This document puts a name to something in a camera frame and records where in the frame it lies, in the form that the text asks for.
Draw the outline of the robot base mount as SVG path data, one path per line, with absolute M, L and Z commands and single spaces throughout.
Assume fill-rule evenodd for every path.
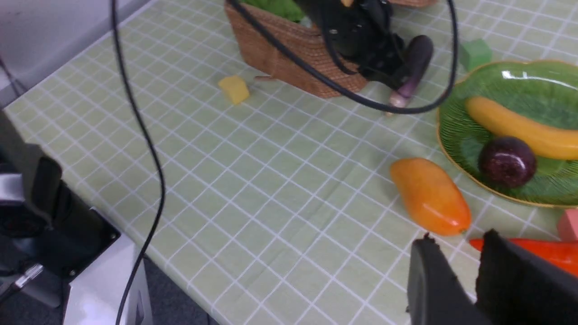
M 62 179 L 41 146 L 26 143 L 0 118 L 1 234 L 32 259 L 1 294 L 23 290 L 49 306 L 58 297 L 35 278 L 49 271 L 68 283 L 65 325 L 152 325 L 146 270 L 134 241 L 89 206 Z

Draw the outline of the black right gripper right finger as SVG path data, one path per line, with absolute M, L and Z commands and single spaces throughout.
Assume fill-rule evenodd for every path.
M 503 238 L 483 235 L 475 306 L 494 325 L 575 325 L 576 276 Z

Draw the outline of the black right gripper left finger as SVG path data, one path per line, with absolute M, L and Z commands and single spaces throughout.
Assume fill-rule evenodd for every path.
M 411 244 L 407 312 L 412 325 L 490 325 L 470 300 L 435 239 Z

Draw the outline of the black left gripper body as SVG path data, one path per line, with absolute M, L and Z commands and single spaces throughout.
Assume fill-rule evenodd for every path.
M 355 64 L 356 72 L 371 82 L 402 87 L 410 72 L 394 49 L 390 1 L 298 0 L 296 4 L 320 29 L 331 58 L 343 72 L 353 74 L 341 60 Z M 407 48 L 403 39 L 401 47 Z

